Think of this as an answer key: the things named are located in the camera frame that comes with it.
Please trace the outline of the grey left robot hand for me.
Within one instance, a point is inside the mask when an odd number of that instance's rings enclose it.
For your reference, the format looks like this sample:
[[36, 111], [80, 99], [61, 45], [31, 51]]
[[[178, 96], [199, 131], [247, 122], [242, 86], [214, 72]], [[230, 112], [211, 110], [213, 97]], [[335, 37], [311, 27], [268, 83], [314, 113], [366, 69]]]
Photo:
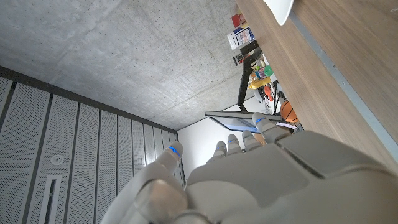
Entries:
[[103, 223], [396, 223], [397, 174], [332, 138], [291, 134], [254, 113], [249, 131], [216, 145], [181, 186], [173, 142], [139, 171]]

